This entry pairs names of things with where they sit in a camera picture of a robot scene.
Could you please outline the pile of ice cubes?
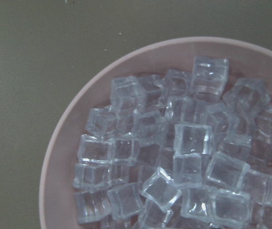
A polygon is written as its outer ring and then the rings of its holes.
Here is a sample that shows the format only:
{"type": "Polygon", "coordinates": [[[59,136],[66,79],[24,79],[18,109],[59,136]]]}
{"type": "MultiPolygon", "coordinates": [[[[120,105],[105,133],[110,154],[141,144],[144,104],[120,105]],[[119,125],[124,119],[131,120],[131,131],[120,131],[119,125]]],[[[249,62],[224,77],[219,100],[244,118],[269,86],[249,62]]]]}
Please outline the pile of ice cubes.
{"type": "Polygon", "coordinates": [[[74,166],[79,224],[272,229],[272,102],[264,81],[225,90],[227,59],[114,78],[74,166]]]}

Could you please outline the pink bowl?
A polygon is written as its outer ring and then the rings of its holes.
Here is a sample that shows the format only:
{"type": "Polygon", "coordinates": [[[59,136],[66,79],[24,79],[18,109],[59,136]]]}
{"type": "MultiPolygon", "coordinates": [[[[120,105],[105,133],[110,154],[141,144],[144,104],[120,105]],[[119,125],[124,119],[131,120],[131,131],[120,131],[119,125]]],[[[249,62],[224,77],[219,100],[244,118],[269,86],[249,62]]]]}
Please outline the pink bowl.
{"type": "Polygon", "coordinates": [[[91,107],[107,104],[113,77],[133,73],[191,70],[196,55],[228,58],[230,75],[262,78],[272,94],[272,51],[215,37],[167,40],[133,51],[94,76],[75,96],[59,120],[45,155],[40,177],[39,212],[43,229],[78,229],[72,180],[79,137],[91,107]]]}

